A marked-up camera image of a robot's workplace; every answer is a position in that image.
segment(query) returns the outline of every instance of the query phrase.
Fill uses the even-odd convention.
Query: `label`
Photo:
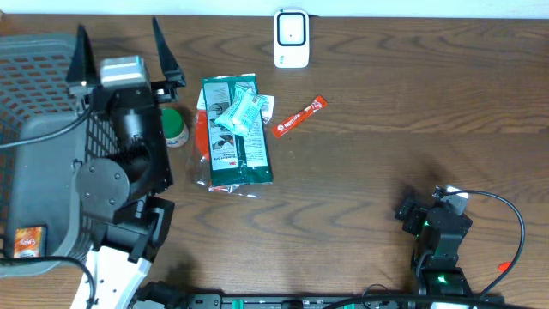
[[[204,97],[208,104],[209,153],[212,170],[238,168],[235,138],[215,120],[230,106],[229,85],[226,82],[212,82],[204,85]]]
[[[14,258],[34,258],[44,255],[45,227],[18,228],[15,231]]]
[[[248,87],[253,89],[254,94],[257,93],[255,83],[251,82]],[[256,117],[254,124],[251,126],[250,133],[244,137],[244,151],[246,152],[246,161],[248,167],[266,167],[267,152],[265,151],[265,138],[263,136],[262,120]]]
[[[265,102],[261,107],[261,117],[263,118],[263,123],[266,124],[273,117],[273,110],[275,109],[275,97],[272,95],[260,94],[262,97],[265,97]],[[196,102],[196,109],[199,111],[206,110],[206,101],[204,100],[204,91],[200,89],[200,95],[198,96],[198,101]]]
[[[178,136],[175,136],[174,138],[166,139],[166,145],[168,147],[176,148],[179,146],[183,146],[188,140],[189,140],[189,129],[187,129],[187,126],[184,124],[183,131],[181,131],[181,133],[179,133]]]

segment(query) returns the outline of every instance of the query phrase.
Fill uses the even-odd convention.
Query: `wooden table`
[[[7,15],[1,35],[87,26],[98,59],[139,54],[160,65],[150,16]],[[271,18],[160,18],[192,112],[207,76],[255,72],[276,97],[277,124],[322,94],[328,108],[291,133],[267,132],[274,184],[258,199],[204,192],[186,177],[191,142],[170,151],[172,228],[147,281],[229,294],[405,289],[414,237],[394,208],[434,185],[492,191],[527,222],[522,258],[495,289],[548,307],[549,21],[311,18],[311,61],[273,65]],[[503,204],[473,197],[460,248],[474,291],[515,253],[519,228]],[[2,308],[68,306],[81,277],[59,269],[0,281]]]

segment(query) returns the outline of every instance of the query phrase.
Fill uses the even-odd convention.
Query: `plastic bag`
[[[238,78],[241,76],[232,76],[232,82],[238,82],[240,81]],[[253,87],[255,87],[255,76],[246,76],[246,81],[251,82]],[[225,193],[231,193],[231,194],[237,194],[240,196],[246,196],[246,197],[259,197],[259,192],[262,191],[261,185],[268,185],[272,182],[272,174],[270,173],[270,162],[267,167],[259,167],[263,171],[268,171],[268,177],[267,180],[270,181],[263,181],[260,184],[254,184],[249,185],[246,182],[243,183],[234,183],[234,184],[223,184],[223,185],[212,185],[212,169],[211,169],[211,163],[210,163],[210,147],[213,147],[210,145],[209,139],[208,139],[208,126],[211,125],[210,120],[208,119],[208,112],[205,110],[201,110],[201,100],[203,97],[203,93],[201,92],[201,98],[198,101],[198,113],[196,114],[195,118],[195,134],[193,135],[193,149],[192,154],[187,162],[187,173],[189,175],[189,178],[191,179],[192,183],[204,188],[207,188],[208,191],[212,192],[225,192]],[[271,97],[270,105],[271,105],[271,111],[272,111],[272,105],[274,104],[274,98]],[[263,122],[266,124],[270,120],[270,116],[272,116],[272,113],[268,114],[269,117],[265,118],[262,117]],[[266,141],[264,140],[264,131],[263,127],[261,125],[261,131],[262,131],[262,139],[265,142],[265,148],[266,148]],[[241,136],[235,136],[235,139],[242,138]],[[223,142],[223,141],[217,141],[219,143],[227,143],[229,141]]]

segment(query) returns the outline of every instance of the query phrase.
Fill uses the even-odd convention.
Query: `green bottle cap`
[[[165,138],[177,137],[183,132],[185,124],[183,117],[173,108],[162,108],[162,128]]]

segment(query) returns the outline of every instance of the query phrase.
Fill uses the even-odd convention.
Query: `white packet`
[[[232,105],[215,120],[215,123],[233,134],[247,137],[266,101],[267,98],[255,94],[253,88],[236,84]]]
[[[261,94],[264,96],[267,101],[263,104],[261,108],[261,117],[264,124],[268,122],[273,117],[273,110],[275,109],[275,97],[272,95]],[[196,109],[199,111],[206,110],[206,101],[204,100],[204,91],[200,89],[200,95],[198,96],[198,101],[196,102]]]

